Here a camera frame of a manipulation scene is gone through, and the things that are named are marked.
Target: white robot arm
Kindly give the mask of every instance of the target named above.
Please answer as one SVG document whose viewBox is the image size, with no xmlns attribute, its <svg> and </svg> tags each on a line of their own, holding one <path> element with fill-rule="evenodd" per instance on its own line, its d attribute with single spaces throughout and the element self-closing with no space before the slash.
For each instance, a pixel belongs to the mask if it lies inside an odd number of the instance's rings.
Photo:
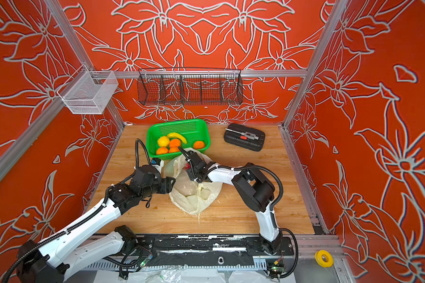
<svg viewBox="0 0 425 283">
<path fill-rule="evenodd" d="M 281 199 L 283 188 L 277 176 L 270 170 L 251 163 L 239 168 L 214 162 L 206 164 L 194 151 L 180 150 L 189 163 L 187 174 L 191 180 L 199 183 L 222 182 L 235 186 L 244 203 L 255 211 L 264 251 L 268 254 L 278 252 L 282 232 L 275 220 L 274 205 Z M 153 166 L 139 167 L 137 160 L 135 172 L 119 184 L 109 187 L 105 198 L 84 215 L 39 243 L 28 241 L 22 245 L 18 252 L 19 259 L 5 274 L 2 282 L 6 283 L 17 268 L 17 276 L 23 283 L 61 283 L 101 258 L 118 252 L 126 253 L 135 247 L 136 236 L 126 226 L 118 227 L 114 232 L 85 246 L 79 245 L 140 201 L 147 201 L 149 207 L 153 194 L 171 192 L 175 179 L 161 177 L 159 160 L 153 159 L 151 163 Z M 270 173 L 277 181 L 279 195 L 276 199 L 274 185 L 261 170 Z"/>
</svg>

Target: white plastic bag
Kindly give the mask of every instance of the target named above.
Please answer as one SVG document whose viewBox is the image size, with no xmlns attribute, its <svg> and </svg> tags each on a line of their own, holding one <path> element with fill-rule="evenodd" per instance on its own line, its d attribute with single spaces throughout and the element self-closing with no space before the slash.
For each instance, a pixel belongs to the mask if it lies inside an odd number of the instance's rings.
<svg viewBox="0 0 425 283">
<path fill-rule="evenodd" d="M 211 162 L 211 159 L 201 152 L 193 150 L 206 161 Z M 186 170 L 183 168 L 186 165 L 186 158 L 183 155 L 172 159 L 164 166 L 164 177 L 176 178 L 172 192 L 169 194 L 172 203 L 189 214 L 198 214 L 205 210 L 217 198 L 222 189 L 221 182 L 203 182 L 201 184 L 193 182 L 187 176 Z"/>
<path fill-rule="evenodd" d="M 228 278 L 228 283 L 272 283 L 277 279 L 269 279 L 256 271 L 233 271 Z M 292 273 L 288 277 L 280 279 L 280 283 L 296 283 L 295 275 Z"/>
</svg>

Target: black wire basket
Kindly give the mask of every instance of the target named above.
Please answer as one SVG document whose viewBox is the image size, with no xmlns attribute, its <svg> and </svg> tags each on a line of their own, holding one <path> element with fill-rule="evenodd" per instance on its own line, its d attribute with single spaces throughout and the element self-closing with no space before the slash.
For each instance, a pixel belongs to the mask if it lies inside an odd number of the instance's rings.
<svg viewBox="0 0 425 283">
<path fill-rule="evenodd" d="M 143 105 L 240 105 L 240 70 L 183 68 L 140 69 L 138 101 Z"/>
</svg>

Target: red floral wallpaper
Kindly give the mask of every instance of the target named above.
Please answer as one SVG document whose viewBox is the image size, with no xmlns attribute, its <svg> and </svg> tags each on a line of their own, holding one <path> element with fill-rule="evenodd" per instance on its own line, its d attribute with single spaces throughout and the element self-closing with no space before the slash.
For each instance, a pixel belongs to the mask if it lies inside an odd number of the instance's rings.
<svg viewBox="0 0 425 283">
<path fill-rule="evenodd" d="M 0 0 L 0 156 L 79 66 L 42 0 Z M 108 110 L 63 108 L 10 170 L 0 183 L 0 278 L 20 245 L 82 214 L 118 133 Z"/>
<path fill-rule="evenodd" d="M 0 0 L 0 156 L 79 66 L 42 0 Z"/>
<path fill-rule="evenodd" d="M 351 0 L 289 125 L 360 282 L 425 282 L 425 0 Z"/>
<path fill-rule="evenodd" d="M 219 67 L 306 68 L 333 0 L 190 1 L 60 0 L 97 70 Z M 121 80 L 114 102 L 124 121 L 159 123 L 186 117 L 212 123 L 277 123 L 300 78 L 244 80 L 237 106 L 143 106 L 137 83 Z"/>
<path fill-rule="evenodd" d="M 73 115 L 63 108 L 14 165 L 0 183 L 0 278 L 20 245 L 82 214 L 118 133 L 108 110 Z"/>
</svg>

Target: white wire basket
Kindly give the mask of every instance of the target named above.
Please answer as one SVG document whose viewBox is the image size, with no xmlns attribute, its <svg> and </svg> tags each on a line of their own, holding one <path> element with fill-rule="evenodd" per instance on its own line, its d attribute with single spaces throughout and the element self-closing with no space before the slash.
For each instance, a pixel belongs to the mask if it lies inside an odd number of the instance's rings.
<svg viewBox="0 0 425 283">
<path fill-rule="evenodd" d="M 60 97 L 73 114 L 102 114 L 118 87 L 113 71 L 102 81 L 93 80 L 88 71 L 81 71 L 79 79 Z"/>
</svg>

